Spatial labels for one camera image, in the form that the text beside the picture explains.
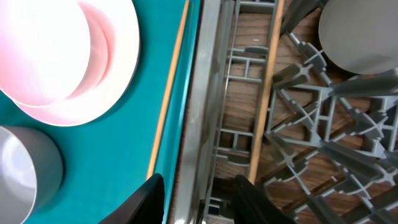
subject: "plate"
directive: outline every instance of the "plate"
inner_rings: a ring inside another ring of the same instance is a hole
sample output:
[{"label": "plate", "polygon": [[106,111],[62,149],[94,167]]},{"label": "plate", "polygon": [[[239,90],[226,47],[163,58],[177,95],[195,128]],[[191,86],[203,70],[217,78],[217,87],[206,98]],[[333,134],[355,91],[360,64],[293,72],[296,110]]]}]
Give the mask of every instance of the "plate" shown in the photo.
[{"label": "plate", "polygon": [[16,105],[32,118],[54,126],[77,126],[107,112],[123,95],[134,74],[139,55],[136,10],[128,0],[86,0],[95,12],[108,45],[108,64],[94,89],[45,108]]}]

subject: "teal mat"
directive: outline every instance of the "teal mat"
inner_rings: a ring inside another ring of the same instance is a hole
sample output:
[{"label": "teal mat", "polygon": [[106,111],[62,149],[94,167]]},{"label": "teal mat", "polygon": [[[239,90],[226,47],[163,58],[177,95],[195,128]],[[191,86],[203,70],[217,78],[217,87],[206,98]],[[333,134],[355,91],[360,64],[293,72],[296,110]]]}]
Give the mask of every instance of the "teal mat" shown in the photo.
[{"label": "teal mat", "polygon": [[[59,192],[28,224],[98,223],[145,182],[185,0],[133,3],[141,35],[139,64],[128,90],[102,117],[76,127],[49,126],[25,115],[0,93],[0,124],[45,132],[65,161]],[[200,0],[192,0],[155,168],[165,181],[164,223],[172,198],[199,13]]]}]

